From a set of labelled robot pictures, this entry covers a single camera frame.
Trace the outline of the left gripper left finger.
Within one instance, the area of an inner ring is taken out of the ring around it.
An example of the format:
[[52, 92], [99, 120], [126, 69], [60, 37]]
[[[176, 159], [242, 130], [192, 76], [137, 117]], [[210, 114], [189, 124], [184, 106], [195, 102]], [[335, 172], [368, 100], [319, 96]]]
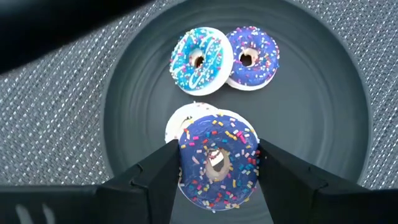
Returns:
[[99, 187], [100, 223], [169, 223], [180, 155], [173, 140]]

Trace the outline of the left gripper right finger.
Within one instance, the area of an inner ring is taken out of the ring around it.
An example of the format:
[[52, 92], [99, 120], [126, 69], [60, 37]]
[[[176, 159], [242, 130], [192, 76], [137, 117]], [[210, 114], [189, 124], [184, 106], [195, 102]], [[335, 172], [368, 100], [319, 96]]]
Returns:
[[259, 183], [274, 223], [349, 223], [369, 192], [261, 139]]

